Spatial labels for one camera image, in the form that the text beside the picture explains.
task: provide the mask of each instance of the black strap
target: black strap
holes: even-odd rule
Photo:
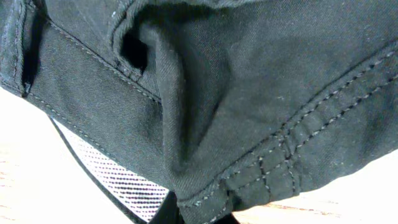
[[[177,197],[173,192],[169,192],[155,217],[148,224],[185,224],[177,207]],[[214,224],[239,224],[239,222],[230,214]]]

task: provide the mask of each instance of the black and white striped fabric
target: black and white striped fabric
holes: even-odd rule
[[[55,123],[89,172],[131,212],[149,222],[169,191],[119,166],[62,124]]]

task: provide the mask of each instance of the denim fabric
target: denim fabric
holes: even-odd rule
[[[0,6],[2,86],[173,190],[188,224],[398,148],[397,1]]]

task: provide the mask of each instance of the wooden surface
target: wooden surface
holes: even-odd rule
[[[87,178],[47,116],[0,89],[0,223],[131,223]],[[397,223],[398,152],[241,223]]]

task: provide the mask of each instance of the hole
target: hole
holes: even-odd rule
[[[141,73],[147,67],[148,47],[140,40],[136,39],[132,33],[127,33],[123,37],[123,46],[121,55],[135,68],[141,70]]]

